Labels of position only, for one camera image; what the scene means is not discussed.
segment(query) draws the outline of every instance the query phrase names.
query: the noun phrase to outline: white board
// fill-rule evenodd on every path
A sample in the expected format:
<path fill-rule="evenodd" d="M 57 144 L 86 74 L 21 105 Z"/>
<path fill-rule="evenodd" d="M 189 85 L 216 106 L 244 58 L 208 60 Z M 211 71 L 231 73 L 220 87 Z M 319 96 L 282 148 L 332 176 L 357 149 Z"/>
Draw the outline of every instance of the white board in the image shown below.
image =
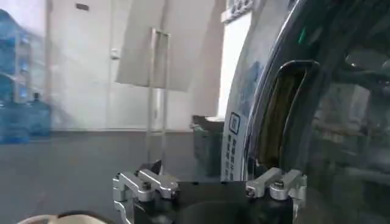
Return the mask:
<path fill-rule="evenodd" d="M 123 84 L 148 86 L 152 27 L 160 29 L 165 0 L 134 0 L 132 2 L 124 44 L 121 50 L 116 81 Z M 162 86 L 156 80 L 155 87 Z"/>
<path fill-rule="evenodd" d="M 122 49 L 117 82 L 148 86 L 151 28 L 171 34 L 169 89 L 188 91 L 215 2 L 210 0 L 134 0 Z M 157 64 L 164 60 L 158 51 Z M 163 71 L 156 70 L 156 88 L 163 88 Z"/>

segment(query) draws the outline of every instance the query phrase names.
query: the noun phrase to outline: white door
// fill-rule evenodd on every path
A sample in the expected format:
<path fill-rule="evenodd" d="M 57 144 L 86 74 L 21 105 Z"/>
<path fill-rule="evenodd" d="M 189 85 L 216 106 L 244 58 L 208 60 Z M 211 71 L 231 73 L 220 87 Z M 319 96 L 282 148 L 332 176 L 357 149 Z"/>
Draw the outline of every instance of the white door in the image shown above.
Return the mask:
<path fill-rule="evenodd" d="M 52 0 L 54 128 L 104 130 L 110 73 L 109 0 Z"/>
<path fill-rule="evenodd" d="M 111 0 L 111 3 L 111 49 L 115 51 L 115 49 L 120 50 L 123 45 L 132 0 Z M 119 60 L 111 60 L 110 65 L 107 127 L 112 129 L 145 129 L 147 122 L 147 88 L 116 83 Z"/>

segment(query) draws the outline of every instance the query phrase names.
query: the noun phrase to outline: washing machine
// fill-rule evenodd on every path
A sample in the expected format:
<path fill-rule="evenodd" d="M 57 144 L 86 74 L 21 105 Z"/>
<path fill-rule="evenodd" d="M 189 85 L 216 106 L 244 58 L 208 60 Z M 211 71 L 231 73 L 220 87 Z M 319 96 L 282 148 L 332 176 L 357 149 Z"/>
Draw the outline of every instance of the washing machine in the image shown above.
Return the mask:
<path fill-rule="evenodd" d="M 301 170 L 301 222 L 390 223 L 389 7 L 255 3 L 225 116 L 222 180 Z"/>

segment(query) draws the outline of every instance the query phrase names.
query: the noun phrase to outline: green light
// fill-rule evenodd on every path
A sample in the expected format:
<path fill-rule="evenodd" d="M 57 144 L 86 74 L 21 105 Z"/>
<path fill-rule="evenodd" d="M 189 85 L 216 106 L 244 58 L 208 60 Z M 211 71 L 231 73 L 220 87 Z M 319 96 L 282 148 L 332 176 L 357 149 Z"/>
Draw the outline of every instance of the green light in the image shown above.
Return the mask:
<path fill-rule="evenodd" d="M 302 42 L 305 39 L 305 37 L 306 37 L 306 27 L 303 28 L 302 32 L 300 33 L 298 43 L 302 44 Z"/>

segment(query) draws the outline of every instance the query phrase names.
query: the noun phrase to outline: black trash bin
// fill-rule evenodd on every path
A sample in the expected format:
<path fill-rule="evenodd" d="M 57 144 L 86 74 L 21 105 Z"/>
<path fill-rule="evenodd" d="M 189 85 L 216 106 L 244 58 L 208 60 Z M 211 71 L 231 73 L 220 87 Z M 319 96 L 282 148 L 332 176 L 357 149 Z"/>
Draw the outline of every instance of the black trash bin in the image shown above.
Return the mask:
<path fill-rule="evenodd" d="M 206 175 L 221 174 L 221 145 L 224 121 L 206 117 L 193 117 L 194 156 Z"/>

